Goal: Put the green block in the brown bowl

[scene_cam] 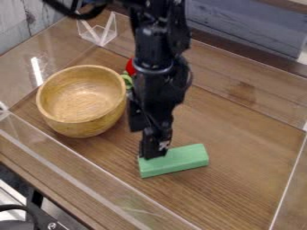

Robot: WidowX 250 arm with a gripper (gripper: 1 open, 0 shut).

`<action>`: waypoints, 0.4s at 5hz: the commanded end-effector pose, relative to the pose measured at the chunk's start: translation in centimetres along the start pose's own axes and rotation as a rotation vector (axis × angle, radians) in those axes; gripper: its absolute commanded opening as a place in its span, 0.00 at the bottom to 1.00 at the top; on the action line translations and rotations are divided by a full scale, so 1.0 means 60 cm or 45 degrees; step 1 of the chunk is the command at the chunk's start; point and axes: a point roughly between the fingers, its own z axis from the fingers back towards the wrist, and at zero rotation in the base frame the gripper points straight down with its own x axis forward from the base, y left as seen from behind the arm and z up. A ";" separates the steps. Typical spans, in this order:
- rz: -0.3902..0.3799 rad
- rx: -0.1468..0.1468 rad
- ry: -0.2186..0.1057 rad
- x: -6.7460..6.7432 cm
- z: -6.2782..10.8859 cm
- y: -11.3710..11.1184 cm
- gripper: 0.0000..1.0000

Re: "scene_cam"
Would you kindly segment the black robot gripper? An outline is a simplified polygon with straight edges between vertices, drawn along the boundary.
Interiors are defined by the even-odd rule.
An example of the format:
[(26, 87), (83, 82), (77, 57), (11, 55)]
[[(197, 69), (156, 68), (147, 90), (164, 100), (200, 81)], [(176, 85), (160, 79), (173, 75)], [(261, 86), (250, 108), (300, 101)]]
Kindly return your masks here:
[(182, 103), (193, 74), (184, 57), (177, 57), (169, 69), (145, 69), (133, 64), (126, 107), (131, 132), (141, 131), (138, 156), (145, 160), (166, 154), (172, 138), (172, 111)]

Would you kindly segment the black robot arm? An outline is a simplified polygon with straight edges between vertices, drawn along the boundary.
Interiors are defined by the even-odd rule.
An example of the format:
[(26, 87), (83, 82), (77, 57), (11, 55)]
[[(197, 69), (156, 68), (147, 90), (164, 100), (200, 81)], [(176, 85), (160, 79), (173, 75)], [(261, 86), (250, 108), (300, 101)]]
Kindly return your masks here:
[(184, 0), (113, 0), (127, 11), (135, 49), (133, 86), (127, 92), (127, 124), (141, 134), (138, 156), (166, 154), (172, 111), (182, 103), (193, 74), (182, 57), (190, 48)]

